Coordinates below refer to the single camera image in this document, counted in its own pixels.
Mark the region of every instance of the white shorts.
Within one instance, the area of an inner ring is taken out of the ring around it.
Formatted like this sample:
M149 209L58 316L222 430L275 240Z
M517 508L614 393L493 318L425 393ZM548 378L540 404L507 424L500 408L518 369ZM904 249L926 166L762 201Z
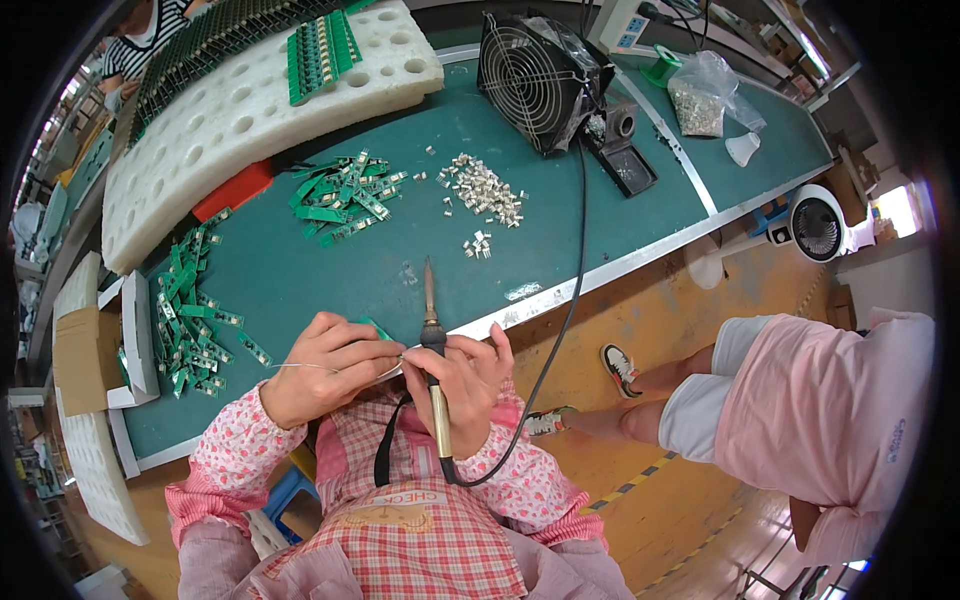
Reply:
M667 400L660 417L660 446L686 460L712 463L720 413L737 370L770 317L727 319L717 334L710 374L692 374Z

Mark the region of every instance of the white desk fan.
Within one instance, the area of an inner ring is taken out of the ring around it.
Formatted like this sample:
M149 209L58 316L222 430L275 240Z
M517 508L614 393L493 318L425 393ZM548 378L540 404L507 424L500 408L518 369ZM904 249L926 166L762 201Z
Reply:
M765 232L720 248L705 235L684 246L684 259L694 283L710 290L723 278L725 256L762 244L796 244L804 256L824 263L840 254L846 236L840 204L822 185L809 184L797 188L787 214L772 221Z

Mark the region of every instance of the woman's left hand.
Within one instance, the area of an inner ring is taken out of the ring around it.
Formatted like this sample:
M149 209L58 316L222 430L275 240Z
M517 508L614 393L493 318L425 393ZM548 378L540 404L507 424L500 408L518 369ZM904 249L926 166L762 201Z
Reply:
M317 313L284 363L322 365L338 372L281 367L260 388L260 403L279 427L293 429L348 404L395 367L405 349L398 342L381 341L372 325Z

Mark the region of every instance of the woman's right hand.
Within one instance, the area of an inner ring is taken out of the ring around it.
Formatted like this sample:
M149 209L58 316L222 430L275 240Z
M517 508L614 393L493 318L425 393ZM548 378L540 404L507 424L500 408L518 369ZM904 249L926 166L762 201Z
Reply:
M495 349L462 335L451 335L446 338L445 357L426 348L412 348L403 353L407 391L430 435L434 435L433 407L419 369L440 381L449 406L450 441L456 460L473 456L487 441L496 396L503 380L514 369L507 334L498 324L493 324L490 334Z

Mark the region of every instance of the fan grille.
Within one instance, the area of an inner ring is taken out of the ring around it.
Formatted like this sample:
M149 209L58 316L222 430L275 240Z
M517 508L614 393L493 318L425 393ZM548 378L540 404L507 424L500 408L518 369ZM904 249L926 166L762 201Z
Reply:
M812 260L827 262L840 250L840 222L829 204L804 198L793 211L792 229L797 246Z
M557 70L538 39L509 26L494 26L484 36L480 61L484 74L480 89L542 151L538 136L555 132L568 117L561 82L576 79L573 71Z

